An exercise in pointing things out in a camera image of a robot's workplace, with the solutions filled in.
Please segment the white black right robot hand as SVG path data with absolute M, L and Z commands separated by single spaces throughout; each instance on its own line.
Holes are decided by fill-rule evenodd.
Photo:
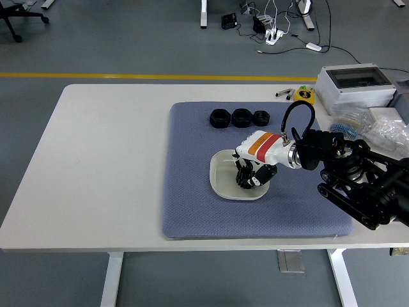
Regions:
M 297 169 L 294 141 L 283 140 L 280 134 L 257 130 L 253 132 L 232 154 L 238 170 L 236 183 L 243 189 L 266 184 L 277 174 L 277 165 Z

